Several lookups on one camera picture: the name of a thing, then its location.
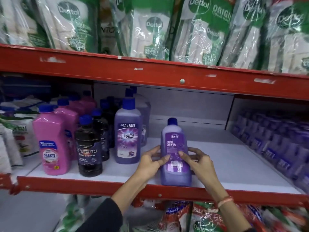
red bracelet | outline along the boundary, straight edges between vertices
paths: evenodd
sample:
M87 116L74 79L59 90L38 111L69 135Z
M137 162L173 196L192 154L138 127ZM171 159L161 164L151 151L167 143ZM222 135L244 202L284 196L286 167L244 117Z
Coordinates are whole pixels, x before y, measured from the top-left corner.
M234 201L233 197L231 197L231 196L226 196L226 197L224 197L224 198L218 203L218 209L220 209L220 207L221 207L223 204L225 204L225 203L227 203L227 202L230 202L230 201Z

person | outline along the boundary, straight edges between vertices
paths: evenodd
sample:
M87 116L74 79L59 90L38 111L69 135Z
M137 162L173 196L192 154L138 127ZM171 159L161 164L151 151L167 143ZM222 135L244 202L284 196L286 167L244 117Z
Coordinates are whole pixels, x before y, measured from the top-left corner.
M158 161L151 157L158 155L160 146L145 152L141 157L135 173L116 191L107 198L98 209L79 227L76 232L118 232L122 226L122 215L128 209L137 194L145 188L147 182L156 174L160 166L167 163L170 156ZM195 155L179 152L195 175L203 183L208 193L218 203L223 221L229 232L254 232L255 229L245 219L237 205L218 180L214 164L210 157L197 148L188 148Z

forearm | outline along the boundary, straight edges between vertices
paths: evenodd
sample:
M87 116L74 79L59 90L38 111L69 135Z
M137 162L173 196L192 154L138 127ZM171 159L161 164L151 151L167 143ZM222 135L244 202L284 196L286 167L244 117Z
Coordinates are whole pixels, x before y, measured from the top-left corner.
M141 177L133 175L111 197L118 205L122 215L145 186L146 183Z
M220 182L207 190L216 202L220 202L228 196ZM233 201L224 203L220 207L220 212L229 232L244 232L251 228L251 225Z

black bottle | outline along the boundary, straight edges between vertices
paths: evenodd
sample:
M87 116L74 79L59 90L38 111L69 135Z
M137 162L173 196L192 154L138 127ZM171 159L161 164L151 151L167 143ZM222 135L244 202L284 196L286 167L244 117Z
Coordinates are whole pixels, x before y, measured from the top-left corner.
M99 108L96 108L92 111L92 122L94 129L101 135L101 144L102 144L102 161L109 159L109 140L110 134L108 129L107 119L102 117L102 111Z
M111 110L110 104L107 99L101 99L100 105L102 109L102 117L107 119L109 125L109 133L110 133L110 144L109 148L115 147L115 130L114 130L114 123L115 123L115 114L114 111Z
M92 117L79 118L81 127L75 132L79 173L84 177L95 177L102 173L102 144L100 133L93 128Z

bottle cap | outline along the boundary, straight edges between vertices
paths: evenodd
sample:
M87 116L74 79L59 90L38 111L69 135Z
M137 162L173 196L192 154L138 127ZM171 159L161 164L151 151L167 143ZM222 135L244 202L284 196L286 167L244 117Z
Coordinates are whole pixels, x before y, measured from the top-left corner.
M81 125L89 125L92 123L92 117L90 115L83 115L79 118L79 123Z
M40 113L48 113L54 111L54 105L52 104L43 104L39 106Z
M115 97L114 96L108 96L106 99L109 102L109 104L114 105L114 103L115 103Z
M107 101L107 99L101 99L100 100L100 105L101 105L101 109L106 110L109 109L109 102Z
M84 90L83 91L83 96L91 96L90 90Z
M135 109L135 98L124 98L122 100L122 108L126 110Z
M80 97L79 95L70 95L69 96L69 101L79 101Z
M99 108L96 108L92 111L92 116L101 116L102 115L102 111Z
M178 125L176 118L169 118L168 125Z
M131 89L133 89L133 94L137 93L137 87L136 86L130 86Z
M69 100L67 98L61 98L57 101L58 106L67 106L69 104Z
M133 89L126 88L126 97L133 97Z

